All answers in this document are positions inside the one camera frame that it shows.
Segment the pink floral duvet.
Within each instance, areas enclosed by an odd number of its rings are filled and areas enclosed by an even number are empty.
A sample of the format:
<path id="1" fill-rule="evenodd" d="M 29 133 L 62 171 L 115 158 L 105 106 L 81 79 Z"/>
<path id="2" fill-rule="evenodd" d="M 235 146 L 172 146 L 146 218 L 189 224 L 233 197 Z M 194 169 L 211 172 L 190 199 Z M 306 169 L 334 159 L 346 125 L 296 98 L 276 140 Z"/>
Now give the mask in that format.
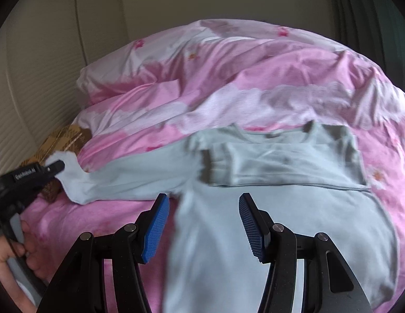
<path id="1" fill-rule="evenodd" d="M 51 279 L 85 230 L 173 214 L 142 269 L 155 312 L 255 312 L 268 273 L 238 199 L 298 234 L 327 233 L 375 312 L 405 289 L 405 93 L 371 60 L 307 31 L 207 20 L 88 65 L 63 192 L 24 212 L 29 264 Z"/>

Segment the white louvered closet door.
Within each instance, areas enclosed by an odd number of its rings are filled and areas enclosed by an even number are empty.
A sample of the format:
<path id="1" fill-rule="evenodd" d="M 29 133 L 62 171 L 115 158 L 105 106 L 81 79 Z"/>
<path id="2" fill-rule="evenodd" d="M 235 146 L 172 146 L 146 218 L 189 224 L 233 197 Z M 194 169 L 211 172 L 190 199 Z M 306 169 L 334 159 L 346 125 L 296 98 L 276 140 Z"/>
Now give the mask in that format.
<path id="1" fill-rule="evenodd" d="M 0 28 L 0 173 L 79 112 L 85 65 L 74 0 L 19 0 Z"/>
<path id="2" fill-rule="evenodd" d="M 129 42 L 122 0 L 75 0 L 75 5 L 87 65 Z"/>

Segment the dark green curtain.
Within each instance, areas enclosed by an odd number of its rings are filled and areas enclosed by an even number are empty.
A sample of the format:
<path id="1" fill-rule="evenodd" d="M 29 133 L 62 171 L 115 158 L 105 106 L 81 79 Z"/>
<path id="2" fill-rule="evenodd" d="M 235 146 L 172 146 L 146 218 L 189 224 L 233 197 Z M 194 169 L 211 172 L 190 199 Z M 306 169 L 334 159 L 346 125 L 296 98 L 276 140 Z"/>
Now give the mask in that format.
<path id="1" fill-rule="evenodd" d="M 405 92 L 405 0 L 331 0 L 336 39 L 377 63 Z"/>

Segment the light blue long-sleeve shirt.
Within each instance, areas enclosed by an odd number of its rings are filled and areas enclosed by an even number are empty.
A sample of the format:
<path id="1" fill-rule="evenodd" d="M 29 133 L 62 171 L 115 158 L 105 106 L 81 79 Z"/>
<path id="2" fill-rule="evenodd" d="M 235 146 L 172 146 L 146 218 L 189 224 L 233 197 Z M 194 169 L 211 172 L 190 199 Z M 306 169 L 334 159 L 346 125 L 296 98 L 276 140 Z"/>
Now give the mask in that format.
<path id="1" fill-rule="evenodd" d="M 357 141 L 345 126 L 309 122 L 270 133 L 235 125 L 206 129 L 156 150 L 86 172 L 70 152 L 58 179 L 74 203 L 179 200 L 168 253 L 165 312 L 255 312 L 268 273 L 250 250 L 238 212 L 257 207 L 297 234 L 326 233 L 372 307 L 390 300 L 398 239 L 370 190 Z"/>

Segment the brown plaid folded cloth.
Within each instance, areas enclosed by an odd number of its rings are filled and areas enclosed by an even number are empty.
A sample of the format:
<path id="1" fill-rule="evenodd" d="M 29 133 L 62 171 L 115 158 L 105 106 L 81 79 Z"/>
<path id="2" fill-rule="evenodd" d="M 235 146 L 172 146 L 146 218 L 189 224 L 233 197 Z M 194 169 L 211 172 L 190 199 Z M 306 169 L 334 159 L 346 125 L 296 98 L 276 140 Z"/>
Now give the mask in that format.
<path id="1" fill-rule="evenodd" d="M 39 146 L 35 154 L 24 160 L 20 166 L 23 167 L 34 162 L 45 165 L 46 159 L 56 151 L 70 151 L 78 155 L 91 138 L 91 130 L 83 129 L 77 124 L 60 127 L 51 132 L 51 134 L 49 134 Z M 53 203 L 56 201 L 56 198 L 61 191 L 61 182 L 54 178 L 49 181 L 42 190 L 32 198 L 32 200 L 40 197 L 48 203 Z"/>

